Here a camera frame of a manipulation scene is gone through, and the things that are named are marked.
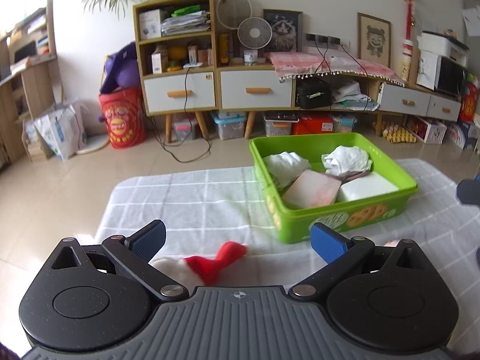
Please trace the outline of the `wooden two-drawer cabinet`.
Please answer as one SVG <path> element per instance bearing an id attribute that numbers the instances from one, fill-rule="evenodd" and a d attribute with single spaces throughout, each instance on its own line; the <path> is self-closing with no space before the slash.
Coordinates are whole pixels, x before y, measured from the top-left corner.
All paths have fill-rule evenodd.
<path id="1" fill-rule="evenodd" d="M 152 39 L 141 38 L 141 14 L 174 10 L 199 4 L 211 14 L 209 30 Z M 204 113 L 207 111 L 245 111 L 244 137 L 251 134 L 256 114 L 261 111 L 290 111 L 294 108 L 295 84 L 282 81 L 270 63 L 223 66 L 219 59 L 215 0 L 150 0 L 133 6 L 133 23 L 138 69 L 145 113 L 165 116 L 165 141 L 172 141 L 173 116 L 183 111 L 194 113 L 202 136 L 209 138 Z M 176 72 L 154 72 L 151 55 L 157 47 L 210 46 L 211 60 L 202 67 Z"/>

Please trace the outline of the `clear box blue lid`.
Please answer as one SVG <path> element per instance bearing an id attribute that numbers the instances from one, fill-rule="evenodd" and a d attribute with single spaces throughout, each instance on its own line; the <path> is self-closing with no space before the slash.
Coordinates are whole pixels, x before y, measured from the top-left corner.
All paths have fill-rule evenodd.
<path id="1" fill-rule="evenodd" d="M 215 111 L 211 116 L 216 125 L 218 136 L 222 141 L 244 137 L 245 122 L 247 120 L 245 112 L 228 113 Z"/>

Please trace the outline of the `red printed bucket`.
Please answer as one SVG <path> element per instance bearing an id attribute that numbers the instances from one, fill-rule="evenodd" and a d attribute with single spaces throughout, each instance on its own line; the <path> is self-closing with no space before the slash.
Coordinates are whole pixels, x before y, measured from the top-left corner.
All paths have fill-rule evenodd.
<path id="1" fill-rule="evenodd" d="M 102 121 L 113 148 L 127 149 L 143 143 L 143 92 L 140 87 L 100 94 Z"/>

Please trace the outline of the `white cloth with brown band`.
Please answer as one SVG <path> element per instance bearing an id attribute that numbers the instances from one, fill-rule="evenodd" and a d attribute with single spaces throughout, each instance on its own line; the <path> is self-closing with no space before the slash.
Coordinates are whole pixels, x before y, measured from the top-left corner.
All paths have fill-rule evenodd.
<path id="1" fill-rule="evenodd" d="M 325 173 L 340 180 L 370 172 L 373 161 L 368 153 L 358 146 L 340 145 L 329 154 L 321 155 Z"/>

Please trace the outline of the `red cardboard box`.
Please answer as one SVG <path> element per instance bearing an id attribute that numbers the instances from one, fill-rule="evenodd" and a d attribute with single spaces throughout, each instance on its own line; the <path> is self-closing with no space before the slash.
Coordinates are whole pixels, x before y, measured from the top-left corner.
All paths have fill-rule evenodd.
<path id="1" fill-rule="evenodd" d="M 292 135 L 326 134 L 334 132 L 334 121 L 324 113 L 301 113 L 292 127 Z"/>

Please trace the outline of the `purple plush toy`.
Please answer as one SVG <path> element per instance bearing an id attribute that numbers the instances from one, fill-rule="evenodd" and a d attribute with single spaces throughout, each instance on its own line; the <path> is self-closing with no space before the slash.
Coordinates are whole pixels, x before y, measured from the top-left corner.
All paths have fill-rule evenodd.
<path id="1" fill-rule="evenodd" d="M 100 94 L 111 94 L 118 89 L 140 86 L 135 42 L 132 41 L 118 52 L 108 55 L 104 72 L 106 76 L 100 87 Z"/>

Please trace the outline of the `small white desk fan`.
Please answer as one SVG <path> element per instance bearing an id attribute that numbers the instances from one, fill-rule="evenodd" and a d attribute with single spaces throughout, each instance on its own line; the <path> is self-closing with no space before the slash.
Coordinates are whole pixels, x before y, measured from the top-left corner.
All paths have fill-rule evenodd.
<path id="1" fill-rule="evenodd" d="M 272 27 L 263 18 L 246 18 L 239 24 L 238 40 L 244 47 L 244 64 L 254 65 L 258 62 L 259 50 L 267 47 L 272 40 Z"/>

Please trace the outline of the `wooden desk shelf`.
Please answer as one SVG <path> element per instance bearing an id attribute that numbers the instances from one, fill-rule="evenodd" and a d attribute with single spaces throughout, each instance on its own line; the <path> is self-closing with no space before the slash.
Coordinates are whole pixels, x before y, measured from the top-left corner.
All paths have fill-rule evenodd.
<path id="1" fill-rule="evenodd" d="M 50 71 L 58 66 L 53 0 L 1 36 L 1 166 L 26 154 L 23 122 L 55 104 Z"/>

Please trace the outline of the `yellow egg tray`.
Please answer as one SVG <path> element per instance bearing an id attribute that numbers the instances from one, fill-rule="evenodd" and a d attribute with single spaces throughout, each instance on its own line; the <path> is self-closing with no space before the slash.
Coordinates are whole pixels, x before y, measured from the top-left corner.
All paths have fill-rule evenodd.
<path id="1" fill-rule="evenodd" d="M 382 136 L 390 143 L 416 143 L 416 137 L 398 124 L 389 124 L 382 131 Z"/>

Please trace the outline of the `grey checked table cloth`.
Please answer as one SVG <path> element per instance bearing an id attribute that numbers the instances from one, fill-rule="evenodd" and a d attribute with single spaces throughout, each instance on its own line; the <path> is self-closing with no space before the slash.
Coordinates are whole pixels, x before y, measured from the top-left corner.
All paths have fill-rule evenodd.
<path id="1" fill-rule="evenodd" d="M 459 306 L 449 346 L 455 352 L 479 349 L 479 209 L 459 203 L 456 183 L 416 158 L 400 166 L 418 185 L 403 213 L 388 212 L 383 222 L 358 234 L 384 245 L 414 240 L 442 276 Z M 225 242 L 238 242 L 248 253 L 224 271 L 224 285 L 290 287 L 324 266 L 308 241 L 285 244 L 256 180 L 253 167 L 134 177 L 114 187 L 95 235 L 129 236 L 154 219 L 167 228 L 164 247 L 153 258 L 214 256 Z"/>

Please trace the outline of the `framed cartoon girl picture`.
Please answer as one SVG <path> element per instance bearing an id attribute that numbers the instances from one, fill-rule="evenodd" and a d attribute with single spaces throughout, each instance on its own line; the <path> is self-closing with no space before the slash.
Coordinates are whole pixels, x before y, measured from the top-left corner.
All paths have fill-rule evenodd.
<path id="1" fill-rule="evenodd" d="M 358 57 L 364 61 L 391 66 L 391 22 L 357 13 Z"/>

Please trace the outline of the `green plastic cookie box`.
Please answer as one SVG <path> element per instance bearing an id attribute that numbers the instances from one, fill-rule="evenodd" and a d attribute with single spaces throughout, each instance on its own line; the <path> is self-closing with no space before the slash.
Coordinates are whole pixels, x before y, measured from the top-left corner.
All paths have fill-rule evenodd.
<path id="1" fill-rule="evenodd" d="M 321 156 L 339 146 L 364 150 L 373 162 L 372 170 L 398 189 L 353 202 L 336 202 L 316 208 L 296 208 L 282 200 L 285 190 L 275 186 L 265 162 L 268 156 L 293 152 L 306 159 L 314 171 L 323 172 L 325 168 Z M 277 229 L 277 237 L 287 244 L 306 240 L 312 225 L 319 221 L 342 233 L 395 217 L 405 209 L 408 199 L 418 190 L 416 181 L 408 172 L 360 133 L 263 136 L 250 140 L 249 149 L 254 159 L 256 179 Z"/>

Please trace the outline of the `white santa plush toy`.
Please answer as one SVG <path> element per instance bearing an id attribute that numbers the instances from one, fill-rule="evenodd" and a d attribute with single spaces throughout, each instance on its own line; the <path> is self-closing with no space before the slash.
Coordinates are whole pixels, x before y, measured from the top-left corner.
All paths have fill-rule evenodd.
<path id="1" fill-rule="evenodd" d="M 219 281 L 222 271 L 246 255 L 246 246 L 228 241 L 222 244 L 214 258 L 161 257 L 154 259 L 151 265 L 192 291 L 197 286 L 214 286 Z"/>

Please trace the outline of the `black bag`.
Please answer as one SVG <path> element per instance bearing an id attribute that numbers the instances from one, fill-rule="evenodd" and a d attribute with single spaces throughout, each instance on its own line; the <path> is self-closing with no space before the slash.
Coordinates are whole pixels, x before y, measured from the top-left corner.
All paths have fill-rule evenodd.
<path id="1" fill-rule="evenodd" d="M 295 105 L 304 110 L 329 107 L 332 104 L 331 85 L 318 78 L 296 80 Z"/>

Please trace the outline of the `framed cat picture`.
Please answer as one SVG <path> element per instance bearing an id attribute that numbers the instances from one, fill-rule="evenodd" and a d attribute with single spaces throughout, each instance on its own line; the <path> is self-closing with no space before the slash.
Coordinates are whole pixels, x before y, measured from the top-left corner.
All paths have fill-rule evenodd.
<path id="1" fill-rule="evenodd" d="M 303 13 L 297 10 L 264 9 L 263 18 L 272 28 L 268 52 L 300 52 L 303 41 Z"/>

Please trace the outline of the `pink lace cloth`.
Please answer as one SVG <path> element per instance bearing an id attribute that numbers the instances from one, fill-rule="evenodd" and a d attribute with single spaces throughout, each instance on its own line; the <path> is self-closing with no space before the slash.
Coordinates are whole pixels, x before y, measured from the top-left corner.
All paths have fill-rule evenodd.
<path id="1" fill-rule="evenodd" d="M 270 52 L 266 58 L 279 78 L 350 75 L 368 77 L 404 87 L 404 81 L 388 67 L 379 63 L 355 59 L 351 55 L 326 55 L 298 52 Z"/>

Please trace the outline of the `pink white sponge block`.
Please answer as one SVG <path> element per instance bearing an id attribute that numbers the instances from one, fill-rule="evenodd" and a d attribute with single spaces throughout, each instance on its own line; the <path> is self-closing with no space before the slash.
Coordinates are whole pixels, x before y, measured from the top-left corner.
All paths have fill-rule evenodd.
<path id="1" fill-rule="evenodd" d="M 342 181 L 325 173 L 305 170 L 282 195 L 283 203 L 310 209 L 335 203 Z"/>

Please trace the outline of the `large white fan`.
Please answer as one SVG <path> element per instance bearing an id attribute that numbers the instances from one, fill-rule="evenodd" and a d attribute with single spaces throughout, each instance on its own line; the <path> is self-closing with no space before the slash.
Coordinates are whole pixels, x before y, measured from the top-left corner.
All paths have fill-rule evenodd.
<path id="1" fill-rule="evenodd" d="M 236 30 L 241 22 L 252 16 L 249 0 L 218 0 L 216 17 L 219 23 L 228 30 Z"/>

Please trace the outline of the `white paper shopping bag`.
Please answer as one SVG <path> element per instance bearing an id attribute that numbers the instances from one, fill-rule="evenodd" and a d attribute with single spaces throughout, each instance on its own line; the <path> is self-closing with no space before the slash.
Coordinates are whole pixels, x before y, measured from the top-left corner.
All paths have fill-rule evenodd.
<path id="1" fill-rule="evenodd" d="M 86 147 L 81 109 L 78 101 L 55 104 L 33 121 L 42 139 L 64 162 Z"/>

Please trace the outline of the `black microwave oven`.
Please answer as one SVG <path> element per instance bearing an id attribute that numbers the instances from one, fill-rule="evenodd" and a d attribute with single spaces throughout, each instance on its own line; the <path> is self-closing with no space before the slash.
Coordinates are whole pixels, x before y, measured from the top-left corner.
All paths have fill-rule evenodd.
<path id="1" fill-rule="evenodd" d="M 455 98 L 463 95 L 467 69 L 450 58 L 439 56 L 434 79 L 434 90 Z"/>

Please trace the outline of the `low wooden tv bench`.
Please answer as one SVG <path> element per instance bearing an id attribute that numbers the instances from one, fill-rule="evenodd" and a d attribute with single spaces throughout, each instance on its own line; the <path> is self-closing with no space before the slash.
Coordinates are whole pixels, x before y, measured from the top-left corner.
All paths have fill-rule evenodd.
<path id="1" fill-rule="evenodd" d="M 351 106 L 328 105 L 319 107 L 318 111 L 368 113 L 375 116 L 375 133 L 383 135 L 382 123 L 387 115 L 416 116 L 456 122 L 461 111 L 461 102 L 455 98 L 430 91 L 420 86 L 399 86 L 387 80 L 362 75 L 345 75 L 345 79 L 356 80 L 375 109 L 368 104 L 353 108 Z"/>

